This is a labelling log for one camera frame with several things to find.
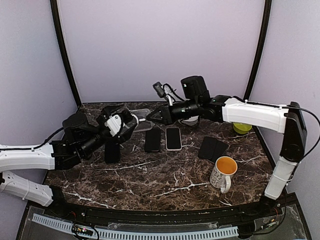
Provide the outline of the clear magsafe phone case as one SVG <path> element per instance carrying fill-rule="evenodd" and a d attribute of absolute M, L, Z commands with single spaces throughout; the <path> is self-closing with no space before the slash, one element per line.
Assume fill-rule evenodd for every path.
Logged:
<path fill-rule="evenodd" d="M 147 120 L 147 115 L 151 113 L 148 108 L 130 110 L 130 113 L 137 117 L 138 123 L 134 129 L 134 133 L 149 131 L 153 128 L 154 123 Z"/>

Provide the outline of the white phone dark screen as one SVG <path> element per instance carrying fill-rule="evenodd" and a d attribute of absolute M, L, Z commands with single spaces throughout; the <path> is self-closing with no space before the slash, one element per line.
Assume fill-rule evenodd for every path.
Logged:
<path fill-rule="evenodd" d="M 181 131 L 178 127 L 165 129 L 165 142 L 168 151 L 180 151 L 182 149 Z"/>

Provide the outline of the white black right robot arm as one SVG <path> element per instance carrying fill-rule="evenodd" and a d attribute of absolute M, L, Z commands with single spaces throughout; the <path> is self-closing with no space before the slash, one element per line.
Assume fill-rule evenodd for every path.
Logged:
<path fill-rule="evenodd" d="M 173 102 L 172 87 L 156 82 L 153 89 L 168 103 L 161 105 L 146 118 L 148 121 L 172 125 L 179 120 L 199 116 L 213 122 L 240 123 L 261 127 L 283 134 L 279 160 L 264 190 L 264 199 L 255 205 L 255 213 L 266 217 L 275 208 L 285 186 L 291 181 L 300 162 L 309 154 L 306 151 L 307 127 L 303 117 L 306 111 L 297 102 L 268 104 L 242 100 L 237 96 L 212 97 L 202 76 L 189 76 L 180 81 L 185 100 Z"/>

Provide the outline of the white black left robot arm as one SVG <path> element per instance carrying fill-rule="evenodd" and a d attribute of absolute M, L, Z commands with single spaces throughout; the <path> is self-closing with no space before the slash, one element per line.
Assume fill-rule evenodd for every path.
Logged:
<path fill-rule="evenodd" d="M 106 106 L 96 119 L 98 125 L 89 124 L 87 116 L 77 112 L 62 122 L 56 133 L 64 138 L 53 140 L 51 134 L 42 144 L 0 147 L 0 191 L 49 207 L 60 218 L 71 213 L 62 190 L 53 185 L 35 183 L 13 173 L 14 170 L 42 169 L 69 170 L 88 159 L 103 145 L 114 157 L 119 145 L 129 140 L 139 119 L 123 105 Z"/>

